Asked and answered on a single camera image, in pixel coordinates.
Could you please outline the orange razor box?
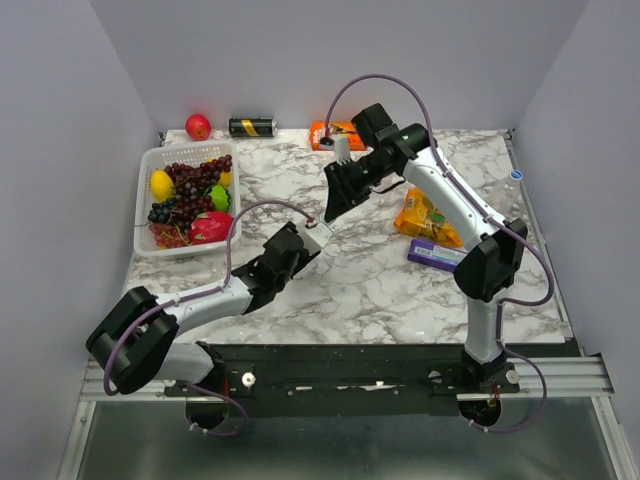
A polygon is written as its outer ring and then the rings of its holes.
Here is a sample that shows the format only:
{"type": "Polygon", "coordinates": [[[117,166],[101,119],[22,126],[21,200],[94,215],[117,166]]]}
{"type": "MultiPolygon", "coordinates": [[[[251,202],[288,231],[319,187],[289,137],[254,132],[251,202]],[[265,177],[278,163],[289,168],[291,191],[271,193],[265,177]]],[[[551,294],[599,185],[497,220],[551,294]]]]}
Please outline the orange razor box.
{"type": "Polygon", "coordinates": [[[325,128],[321,121],[314,122],[309,129],[311,148],[314,151],[322,150],[321,139],[326,136],[346,138],[351,151],[366,151],[368,149],[350,122],[330,122],[328,128],[325,128]]]}

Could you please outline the green toy fruit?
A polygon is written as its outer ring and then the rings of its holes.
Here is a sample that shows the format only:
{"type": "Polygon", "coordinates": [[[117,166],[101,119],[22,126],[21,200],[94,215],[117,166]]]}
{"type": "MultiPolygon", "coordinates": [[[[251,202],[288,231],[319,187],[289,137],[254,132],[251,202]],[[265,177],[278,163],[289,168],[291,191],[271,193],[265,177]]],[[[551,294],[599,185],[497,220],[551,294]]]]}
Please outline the green toy fruit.
{"type": "Polygon", "coordinates": [[[210,186],[205,191],[205,196],[211,201],[215,211],[228,212],[232,205],[232,195],[223,185],[210,186]]]}

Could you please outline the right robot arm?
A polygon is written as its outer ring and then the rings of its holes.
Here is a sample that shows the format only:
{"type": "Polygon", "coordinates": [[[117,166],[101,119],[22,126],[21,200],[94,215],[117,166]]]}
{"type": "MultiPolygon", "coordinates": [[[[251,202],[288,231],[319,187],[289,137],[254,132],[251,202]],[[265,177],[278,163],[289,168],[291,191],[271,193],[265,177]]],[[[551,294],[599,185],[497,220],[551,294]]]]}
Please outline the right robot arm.
{"type": "Polygon", "coordinates": [[[360,159],[352,159],[344,137],[326,134],[320,140],[335,158],[324,169],[328,182],[324,220],[333,222],[364,203],[373,187],[391,174],[403,177],[431,200],[467,251],[454,269],[454,280],[468,305],[459,371],[467,389],[483,391],[494,383],[506,361],[499,343],[498,303],[521,266],[527,227],[520,219],[506,220],[471,191],[441,156],[426,127],[414,123],[399,128],[379,103],[362,110],[352,124],[371,150],[360,159]]]}

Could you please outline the orange snack bag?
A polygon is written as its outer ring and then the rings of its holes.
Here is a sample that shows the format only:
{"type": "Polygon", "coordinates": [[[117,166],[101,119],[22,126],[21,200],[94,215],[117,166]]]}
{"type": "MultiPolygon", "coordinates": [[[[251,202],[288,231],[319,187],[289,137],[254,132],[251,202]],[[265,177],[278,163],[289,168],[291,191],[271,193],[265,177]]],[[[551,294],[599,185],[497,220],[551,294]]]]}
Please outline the orange snack bag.
{"type": "Polygon", "coordinates": [[[430,240],[448,248],[462,248],[464,242],[433,202],[418,188],[408,190],[394,227],[403,235],[430,240]]]}

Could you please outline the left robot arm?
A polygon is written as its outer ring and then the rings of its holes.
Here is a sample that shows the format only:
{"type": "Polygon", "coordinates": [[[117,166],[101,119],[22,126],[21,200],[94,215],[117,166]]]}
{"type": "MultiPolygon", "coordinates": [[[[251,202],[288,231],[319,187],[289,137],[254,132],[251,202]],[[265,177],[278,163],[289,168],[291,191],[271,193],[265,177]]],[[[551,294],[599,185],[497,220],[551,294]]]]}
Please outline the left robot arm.
{"type": "Polygon", "coordinates": [[[188,382],[201,395],[214,393],[222,372],[212,349],[203,343],[180,344],[176,338],[273,302],[331,237],[322,222],[289,222],[263,245],[260,255],[219,282],[160,296],[144,287],[127,291],[86,341],[87,351],[103,369],[105,385],[126,395],[153,380],[170,380],[188,382]]]}

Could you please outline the purple toothpaste box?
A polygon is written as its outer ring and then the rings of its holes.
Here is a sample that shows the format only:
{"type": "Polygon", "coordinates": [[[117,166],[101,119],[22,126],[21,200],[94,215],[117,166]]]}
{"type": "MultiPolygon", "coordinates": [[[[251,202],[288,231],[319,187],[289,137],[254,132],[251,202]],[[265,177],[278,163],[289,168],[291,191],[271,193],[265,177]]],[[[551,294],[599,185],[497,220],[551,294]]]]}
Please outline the purple toothpaste box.
{"type": "Polygon", "coordinates": [[[410,262],[453,273],[467,252],[435,244],[429,240],[415,238],[411,241],[407,259],[410,262]]]}

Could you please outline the black gold can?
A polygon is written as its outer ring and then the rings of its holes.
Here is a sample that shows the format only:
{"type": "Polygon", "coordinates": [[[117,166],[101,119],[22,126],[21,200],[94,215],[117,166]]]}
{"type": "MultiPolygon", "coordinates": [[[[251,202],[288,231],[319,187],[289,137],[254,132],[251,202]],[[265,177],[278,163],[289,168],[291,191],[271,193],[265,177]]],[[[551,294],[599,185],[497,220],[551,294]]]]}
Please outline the black gold can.
{"type": "Polygon", "coordinates": [[[233,138],[273,138],[277,126],[273,118],[230,118],[228,130],[233,138]]]}

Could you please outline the red apple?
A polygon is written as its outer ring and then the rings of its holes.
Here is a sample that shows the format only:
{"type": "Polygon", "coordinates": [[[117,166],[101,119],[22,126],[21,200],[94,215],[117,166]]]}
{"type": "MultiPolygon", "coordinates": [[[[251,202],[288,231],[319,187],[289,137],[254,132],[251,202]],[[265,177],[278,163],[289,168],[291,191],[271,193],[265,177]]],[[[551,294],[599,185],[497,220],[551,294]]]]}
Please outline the red apple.
{"type": "Polygon", "coordinates": [[[206,116],[192,114],[186,119],[185,131],[192,140],[205,141],[210,137],[212,127],[206,116]]]}

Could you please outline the yellow fruit behind grapes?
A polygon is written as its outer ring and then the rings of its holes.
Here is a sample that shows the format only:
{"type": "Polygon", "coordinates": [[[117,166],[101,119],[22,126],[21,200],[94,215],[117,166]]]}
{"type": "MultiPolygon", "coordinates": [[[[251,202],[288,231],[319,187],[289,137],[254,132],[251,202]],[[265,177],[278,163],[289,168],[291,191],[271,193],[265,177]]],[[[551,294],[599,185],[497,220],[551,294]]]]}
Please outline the yellow fruit behind grapes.
{"type": "Polygon", "coordinates": [[[232,173],[231,172],[227,172],[227,171],[223,171],[220,174],[220,178],[218,180],[218,183],[224,187],[228,187],[231,185],[232,183],[232,173]]]}

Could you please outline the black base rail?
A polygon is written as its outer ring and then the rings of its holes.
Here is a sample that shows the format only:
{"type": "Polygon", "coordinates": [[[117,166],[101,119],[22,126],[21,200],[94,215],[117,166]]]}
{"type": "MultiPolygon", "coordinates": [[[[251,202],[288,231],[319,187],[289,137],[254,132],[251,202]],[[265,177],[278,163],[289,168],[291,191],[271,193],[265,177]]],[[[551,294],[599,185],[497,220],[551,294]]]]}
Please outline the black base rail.
{"type": "Polygon", "coordinates": [[[505,356],[485,366],[460,345],[222,345],[201,387],[227,394],[252,418],[431,414],[520,390],[505,356]]]}

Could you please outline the dark blue grapes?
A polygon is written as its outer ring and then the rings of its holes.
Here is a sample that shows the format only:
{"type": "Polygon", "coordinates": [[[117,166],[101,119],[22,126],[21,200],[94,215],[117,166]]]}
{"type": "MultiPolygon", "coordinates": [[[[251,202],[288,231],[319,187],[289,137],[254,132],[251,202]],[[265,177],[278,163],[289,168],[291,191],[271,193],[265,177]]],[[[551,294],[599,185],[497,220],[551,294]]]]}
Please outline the dark blue grapes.
{"type": "Polygon", "coordinates": [[[164,202],[153,203],[147,214],[147,221],[151,223],[168,224],[172,212],[176,206],[176,201],[171,198],[164,202]]]}

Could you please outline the red grape bunch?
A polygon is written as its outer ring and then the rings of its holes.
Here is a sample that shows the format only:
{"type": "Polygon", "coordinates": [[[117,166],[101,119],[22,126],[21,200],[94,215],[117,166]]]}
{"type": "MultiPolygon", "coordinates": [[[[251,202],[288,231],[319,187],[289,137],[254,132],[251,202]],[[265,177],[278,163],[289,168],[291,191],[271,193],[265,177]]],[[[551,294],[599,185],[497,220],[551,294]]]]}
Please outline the red grape bunch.
{"type": "Polygon", "coordinates": [[[170,223],[184,229],[197,215],[215,211],[205,191],[218,180],[223,171],[232,173],[233,157],[224,155],[211,158],[198,166],[173,163],[164,168],[174,182],[173,198],[176,206],[172,212],[170,223]]]}

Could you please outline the yellow lemon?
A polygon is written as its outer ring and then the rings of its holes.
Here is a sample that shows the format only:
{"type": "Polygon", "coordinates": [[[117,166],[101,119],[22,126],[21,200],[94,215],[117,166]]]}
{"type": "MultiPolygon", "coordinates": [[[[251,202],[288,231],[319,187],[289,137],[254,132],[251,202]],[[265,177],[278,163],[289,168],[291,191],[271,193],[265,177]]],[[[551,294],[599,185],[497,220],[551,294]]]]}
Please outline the yellow lemon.
{"type": "Polygon", "coordinates": [[[150,189],[157,202],[165,202],[173,196],[174,182],[164,170],[155,170],[150,177],[150,189]]]}

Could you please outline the red dragon fruit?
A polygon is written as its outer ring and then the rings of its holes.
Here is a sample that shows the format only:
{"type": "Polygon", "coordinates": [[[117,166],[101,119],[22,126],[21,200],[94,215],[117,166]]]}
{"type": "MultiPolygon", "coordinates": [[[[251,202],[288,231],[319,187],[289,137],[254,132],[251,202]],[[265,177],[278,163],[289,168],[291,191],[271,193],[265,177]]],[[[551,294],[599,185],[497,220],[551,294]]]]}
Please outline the red dragon fruit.
{"type": "Polygon", "coordinates": [[[194,245],[224,242],[227,240],[233,217],[221,211],[203,212],[192,221],[189,239],[194,245]]]}

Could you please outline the light red grapes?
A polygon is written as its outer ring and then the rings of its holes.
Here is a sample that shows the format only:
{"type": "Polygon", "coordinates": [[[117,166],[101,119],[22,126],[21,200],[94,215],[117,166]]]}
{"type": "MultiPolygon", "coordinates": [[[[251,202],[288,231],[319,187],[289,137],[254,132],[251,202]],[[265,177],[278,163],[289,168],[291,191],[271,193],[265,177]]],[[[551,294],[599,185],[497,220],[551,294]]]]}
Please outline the light red grapes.
{"type": "Polygon", "coordinates": [[[158,249],[175,249],[190,245],[189,237],[174,225],[151,223],[148,230],[158,249]]]}

